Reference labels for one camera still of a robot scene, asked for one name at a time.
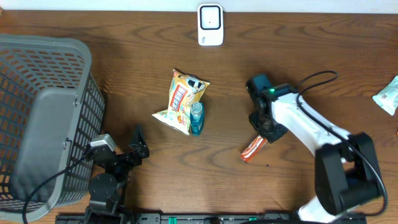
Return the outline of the red snack bar wrapper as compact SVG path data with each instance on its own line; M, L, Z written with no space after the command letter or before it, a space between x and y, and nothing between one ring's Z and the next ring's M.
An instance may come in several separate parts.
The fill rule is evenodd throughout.
M241 159L248 163L253 157L258 153L258 151L268 143L268 140L260 135L258 135L247 148L243 150L240 154Z

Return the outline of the blue mouthwash bottle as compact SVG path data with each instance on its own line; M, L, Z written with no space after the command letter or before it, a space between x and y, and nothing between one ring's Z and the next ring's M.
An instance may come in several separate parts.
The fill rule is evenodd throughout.
M205 111L203 103L196 102L192 104L190 120L191 120L191 132L194 136L199 136L203 131Z

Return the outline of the yellow snack bag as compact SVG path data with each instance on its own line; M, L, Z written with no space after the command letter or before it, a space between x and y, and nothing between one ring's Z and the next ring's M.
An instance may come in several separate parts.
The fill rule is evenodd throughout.
M200 101L209 85L210 82L173 69L168 108L152 116L161 123L189 136L192 105Z

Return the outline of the light green tissue pack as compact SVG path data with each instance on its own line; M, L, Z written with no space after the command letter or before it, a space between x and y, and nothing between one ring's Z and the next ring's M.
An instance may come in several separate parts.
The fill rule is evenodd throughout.
M398 76L395 76L386 87L373 96L375 103L391 116L397 109L397 79Z

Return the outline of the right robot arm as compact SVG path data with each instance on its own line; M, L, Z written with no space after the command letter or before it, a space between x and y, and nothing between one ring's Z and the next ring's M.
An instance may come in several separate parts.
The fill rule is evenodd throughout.
M291 132L315 157L315 194L300 207L301 222L336 223L354 216L354 208L379 197L387 208L387 189L373 140L366 133L351 134L328 121L289 84L272 86L249 80L246 89L255 110L249 121L259 135L252 148L279 140Z

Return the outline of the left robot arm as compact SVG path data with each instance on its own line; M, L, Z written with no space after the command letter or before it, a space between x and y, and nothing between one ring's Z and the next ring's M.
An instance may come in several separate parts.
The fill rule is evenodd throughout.
M89 206L84 223L132 223L133 213L124 207L129 173L149 157L149 148L140 126L129 141L130 152L117 154L116 143L109 134L96 136L87 145L86 160L104 169L89 182Z

